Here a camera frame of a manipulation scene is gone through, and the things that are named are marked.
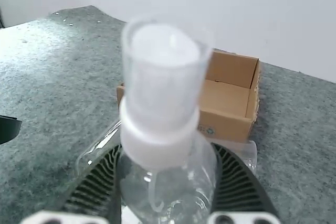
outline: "ribbed rubber pad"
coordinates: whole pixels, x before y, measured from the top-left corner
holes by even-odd
[[[113,223],[121,221],[120,194],[117,187],[117,163],[121,145],[108,151],[91,170],[78,178],[68,190],[59,211],[105,217]]]
[[[266,192],[251,170],[230,150],[214,144],[218,177],[212,211],[265,211],[277,215]]]

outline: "gray carpet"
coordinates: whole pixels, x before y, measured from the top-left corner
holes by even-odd
[[[0,223],[55,201],[77,156],[117,117],[122,26],[84,7],[0,30],[0,114],[23,120],[0,145]],[[262,64],[251,139],[284,223],[335,223],[335,100],[336,84]]]

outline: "cardboard box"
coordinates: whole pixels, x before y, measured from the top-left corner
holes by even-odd
[[[198,130],[207,138],[246,143],[257,118],[259,59],[215,50],[201,91]],[[124,86],[117,87],[118,105]]]

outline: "spray bottle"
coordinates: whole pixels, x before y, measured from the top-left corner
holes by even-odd
[[[124,203],[143,224],[205,223],[209,215],[217,162],[197,131],[197,104],[211,41],[200,26],[169,15],[123,30],[118,177]]]

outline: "white wall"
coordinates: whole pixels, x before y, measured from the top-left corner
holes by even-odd
[[[6,25],[93,4],[129,20],[173,9],[215,33],[216,47],[336,82],[335,0],[0,0]]]

